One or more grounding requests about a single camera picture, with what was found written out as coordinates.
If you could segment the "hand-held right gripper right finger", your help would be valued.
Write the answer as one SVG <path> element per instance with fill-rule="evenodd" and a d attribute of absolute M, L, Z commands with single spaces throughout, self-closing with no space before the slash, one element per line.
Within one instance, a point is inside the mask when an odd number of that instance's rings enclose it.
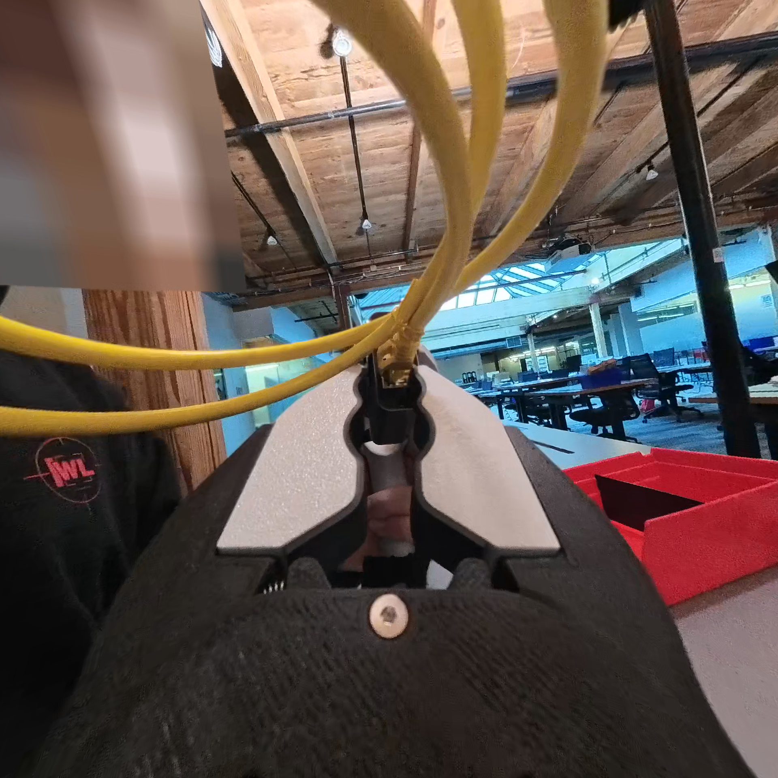
<path fill-rule="evenodd" d="M 429 432 L 415 464 L 417 551 L 442 567 L 555 556 L 559 539 L 507 428 L 435 370 L 420 366 L 416 376 Z"/>

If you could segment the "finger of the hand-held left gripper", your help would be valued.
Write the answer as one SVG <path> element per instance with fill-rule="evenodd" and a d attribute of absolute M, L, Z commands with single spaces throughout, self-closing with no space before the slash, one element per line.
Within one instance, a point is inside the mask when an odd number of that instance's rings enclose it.
<path fill-rule="evenodd" d="M 402 444 L 365 442 L 363 456 L 373 492 L 406 486 L 406 465 Z"/>

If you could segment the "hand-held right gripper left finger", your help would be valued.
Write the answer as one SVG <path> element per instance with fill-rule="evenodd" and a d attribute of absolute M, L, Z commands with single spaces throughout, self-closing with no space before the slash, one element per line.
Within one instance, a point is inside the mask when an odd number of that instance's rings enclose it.
<path fill-rule="evenodd" d="M 337 569 L 366 535 L 363 369 L 352 366 L 295 401 L 271 427 L 229 514 L 218 553 L 267 557 L 283 566 L 315 559 Z"/>

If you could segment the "black ethernet splitter box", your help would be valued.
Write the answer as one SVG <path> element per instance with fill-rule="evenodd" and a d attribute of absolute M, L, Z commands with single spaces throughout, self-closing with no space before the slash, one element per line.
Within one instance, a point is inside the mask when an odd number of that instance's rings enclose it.
<path fill-rule="evenodd" d="M 370 355 L 359 386 L 371 440 L 379 445 L 409 440 L 415 427 L 422 388 L 415 372 L 411 372 L 403 386 L 390 386 L 376 365 L 376 357 Z"/>

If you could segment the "red plastic bin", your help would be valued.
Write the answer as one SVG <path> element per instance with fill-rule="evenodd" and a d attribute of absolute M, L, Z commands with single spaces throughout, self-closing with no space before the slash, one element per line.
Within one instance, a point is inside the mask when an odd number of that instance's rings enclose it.
<path fill-rule="evenodd" d="M 601 509 L 597 474 L 703 503 L 648 520 L 643 531 L 610 520 L 667 605 L 776 565 L 775 461 L 652 448 L 565 473 Z"/>

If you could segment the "person's left hand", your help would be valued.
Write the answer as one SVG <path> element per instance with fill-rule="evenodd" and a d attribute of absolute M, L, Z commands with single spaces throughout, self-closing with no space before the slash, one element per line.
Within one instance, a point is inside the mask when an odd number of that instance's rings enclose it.
<path fill-rule="evenodd" d="M 411 532 L 413 488 L 395 485 L 367 497 L 367 557 L 402 557 L 414 550 Z"/>

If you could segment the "dark wooden desk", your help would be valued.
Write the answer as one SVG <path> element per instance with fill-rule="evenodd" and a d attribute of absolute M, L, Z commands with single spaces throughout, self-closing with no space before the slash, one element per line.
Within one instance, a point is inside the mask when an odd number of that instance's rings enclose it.
<path fill-rule="evenodd" d="M 654 387 L 654 379 L 610 380 L 608 384 L 581 384 L 580 381 L 538 380 L 523 384 L 506 385 L 491 390 L 469 390 L 487 406 L 495 406 L 500 419 L 506 418 L 509 409 L 515 412 L 519 423 L 534 423 L 561 431 L 568 431 L 569 413 L 601 405 L 599 395 L 613 390 L 630 390 Z"/>

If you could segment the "black office chair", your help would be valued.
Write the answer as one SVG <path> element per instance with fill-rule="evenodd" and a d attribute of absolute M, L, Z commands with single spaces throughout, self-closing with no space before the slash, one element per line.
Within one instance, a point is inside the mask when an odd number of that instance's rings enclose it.
<path fill-rule="evenodd" d="M 635 442 L 637 439 L 626 434 L 624 423 L 639 419 L 640 410 L 630 390 L 613 390 L 599 395 L 601 405 L 569 413 L 569 419 L 588 424 L 591 433 L 599 437 Z"/>

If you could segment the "black bin divider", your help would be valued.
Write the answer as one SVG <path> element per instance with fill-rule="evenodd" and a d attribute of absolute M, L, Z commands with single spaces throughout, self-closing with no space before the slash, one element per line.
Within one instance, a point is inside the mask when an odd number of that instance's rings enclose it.
<path fill-rule="evenodd" d="M 595 475 L 601 506 L 612 522 L 643 531 L 648 520 L 687 511 L 702 502 L 604 475 Z"/>

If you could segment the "black stand pole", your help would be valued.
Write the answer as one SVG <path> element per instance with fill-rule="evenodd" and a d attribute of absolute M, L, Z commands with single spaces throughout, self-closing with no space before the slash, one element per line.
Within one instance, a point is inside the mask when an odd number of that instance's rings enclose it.
<path fill-rule="evenodd" d="M 726 452 L 760 458 L 675 3 L 648 2 L 645 14 Z"/>

